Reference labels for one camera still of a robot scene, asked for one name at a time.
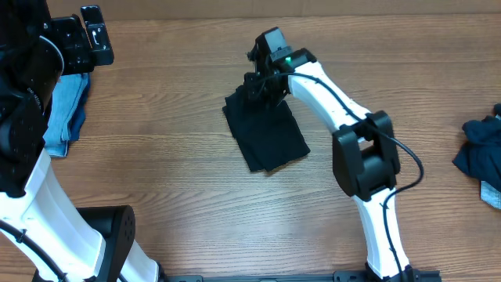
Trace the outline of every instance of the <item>wood grain surface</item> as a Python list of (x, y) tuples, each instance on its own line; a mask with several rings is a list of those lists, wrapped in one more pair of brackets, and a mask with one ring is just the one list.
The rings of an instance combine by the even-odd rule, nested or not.
[[(130, 204), (136, 240), (168, 274), (332, 273), (362, 269), (355, 204), (332, 174), (325, 126), (287, 102), (312, 152), (249, 173), (222, 114), (270, 27), (307, 47), (330, 77), (421, 157), (423, 183), (398, 196), (413, 266), (444, 281), (501, 280), (501, 211), (451, 160), (461, 126), (501, 102), (501, 15), (342, 16), (109, 22), (115, 63), (92, 74), (81, 139), (53, 166), (77, 206)], [(400, 154), (400, 186), (416, 178)], [(0, 238), (0, 281), (34, 267)]]
[(105, 20), (500, 13), (500, 0), (47, 0), (53, 16), (99, 5)]

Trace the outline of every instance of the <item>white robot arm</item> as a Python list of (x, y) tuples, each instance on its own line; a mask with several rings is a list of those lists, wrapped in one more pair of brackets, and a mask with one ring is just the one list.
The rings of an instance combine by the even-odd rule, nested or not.
[[(283, 92), (288, 92), (308, 105), (333, 135), (333, 173), (357, 204), (366, 237), (368, 267), (380, 280), (396, 277), (409, 268), (398, 232), (394, 197), (387, 201), (386, 219), (395, 253), (384, 227), (384, 202), (395, 191), (395, 175), (400, 169), (396, 146), (389, 140), (393, 137), (389, 117), (384, 112), (371, 114), (346, 96), (308, 50), (293, 52), (278, 28), (258, 37), (248, 56), (254, 61), (256, 74), (264, 77), (246, 80), (256, 81), (260, 89), (252, 90), (249, 83), (249, 100), (259, 99), (259, 103), (272, 107), (285, 96)], [(387, 138), (375, 134), (373, 128)], [(359, 143), (368, 139), (374, 140), (374, 145), (361, 151)]]
[[(359, 106), (355, 101), (348, 98), (348, 96), (327, 77), (319, 62), (305, 63), (296, 67), (294, 73), (307, 74), (321, 79), (336, 92), (338, 97), (344, 101), (344, 104), (360, 119), (366, 119), (366, 115), (370, 114), (366, 108)], [(348, 114), (334, 96), (321, 84), (311, 79), (293, 75), (288, 77), (288, 83), (290, 93), (295, 98), (298, 98), (308, 105), (323, 121), (330, 133), (337, 132), (343, 125), (350, 126), (359, 122)], [(366, 140), (361, 138), (359, 142), (366, 142)], [(384, 277), (393, 277), (398, 274), (398, 267), (384, 230), (382, 210), (384, 200), (394, 190), (394, 187), (385, 187), (381, 191), (374, 193), (369, 201), (363, 201), (356, 195), (351, 197), (357, 204), (360, 219), (362, 220), (367, 243), (367, 263), (371, 270), (381, 279)], [(394, 197), (388, 201), (387, 206), (387, 220), (390, 236), (393, 240), (398, 260), (404, 269), (409, 264), (409, 259), (405, 256), (400, 241)]]

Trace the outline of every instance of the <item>black cloth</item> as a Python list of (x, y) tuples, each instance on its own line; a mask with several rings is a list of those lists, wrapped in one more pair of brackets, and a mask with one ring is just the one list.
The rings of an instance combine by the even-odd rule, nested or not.
[(225, 98), (222, 111), (252, 172), (270, 172), (310, 152), (286, 101), (267, 108), (248, 102), (245, 95), (245, 88), (240, 86)]

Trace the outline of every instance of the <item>black cable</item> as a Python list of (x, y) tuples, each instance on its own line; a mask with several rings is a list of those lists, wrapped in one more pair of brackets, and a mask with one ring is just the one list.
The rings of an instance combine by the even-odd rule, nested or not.
[[(263, 84), (261, 86), (261, 90), (259, 91), (258, 95), (261, 94), (262, 90), (265, 87), (265, 83), (266, 83), (267, 80), (272, 79), (272, 78), (287, 77), (287, 76), (298, 76), (298, 77), (302, 77), (302, 78), (307, 78), (307, 79), (310, 79), (310, 80), (312, 80), (312, 81), (320, 84), (325, 89), (327, 89), (327, 91), (329, 91), (334, 96), (334, 98), (336, 98), (337, 102), (343, 107), (344, 110), (346, 110), (346, 112), (350, 116), (352, 116), (358, 122), (363, 121), (348, 106), (346, 106), (346, 104), (343, 102), (343, 100), (337, 95), (337, 93), (331, 87), (328, 86), (327, 83), (325, 83), (324, 81), (322, 81), (320, 78), (316, 78), (316, 77), (314, 77), (312, 75), (308, 75), (308, 74), (281, 73), (281, 74), (274, 74), (274, 75), (266, 77), (266, 78), (262, 78), (258, 82), (258, 83), (262, 83)], [(421, 160), (417, 157), (417, 155), (410, 148), (408, 148), (406, 145), (404, 145), (403, 143), (401, 143), (400, 141), (398, 141), (396, 138), (388, 136), (386, 133), (382, 132), (381, 130), (379, 130), (379, 129), (375, 128), (375, 127), (373, 127), (370, 124), (368, 124), (368, 125), (373, 130), (373, 132), (375, 132), (377, 135), (379, 135), (379, 136), (381, 136), (381, 137), (383, 137), (385, 139), (388, 139), (388, 140), (392, 141), (397, 146), (399, 146), (400, 148), (402, 148), (409, 156), (411, 156), (413, 158), (413, 160), (417, 164), (418, 169), (420, 170), (420, 175), (419, 175), (419, 177), (414, 182), (410, 183), (407, 186), (404, 186), (403, 188), (400, 188), (398, 190), (395, 190), (395, 191), (391, 192), (386, 197), (386, 199), (384, 199), (384, 202), (383, 202), (384, 231), (386, 232), (386, 237), (388, 239), (388, 243), (390, 245), (391, 252), (393, 253), (393, 256), (395, 258), (395, 262), (396, 262), (397, 267), (398, 267), (398, 273), (400, 274), (400, 281), (403, 281), (405, 278), (404, 278), (404, 275), (403, 275), (403, 272), (402, 272), (402, 266), (400, 265), (400, 261), (398, 260), (397, 251), (395, 250), (395, 247), (393, 245), (393, 241), (391, 240), (390, 229), (388, 227), (388, 221), (387, 221), (387, 209), (388, 209), (388, 206), (387, 206), (387, 203), (396, 194), (401, 193), (401, 192), (403, 192), (405, 190), (408, 190), (410, 188), (413, 188), (414, 186), (416, 186), (417, 184), (419, 184), (421, 182), (421, 180), (423, 180), (423, 177), (424, 177), (424, 167), (423, 167), (423, 164), (421, 163)]]
[(66, 273), (64, 273), (57, 264), (29, 237), (26, 237), (26, 230), (22, 232), (15, 227), (9, 225), (8, 223), (0, 220), (0, 230), (6, 231), (8, 234), (16, 238), (16, 242), (19, 244), (25, 244), (30, 250), (32, 250), (57, 276), (58, 282), (66, 281)]

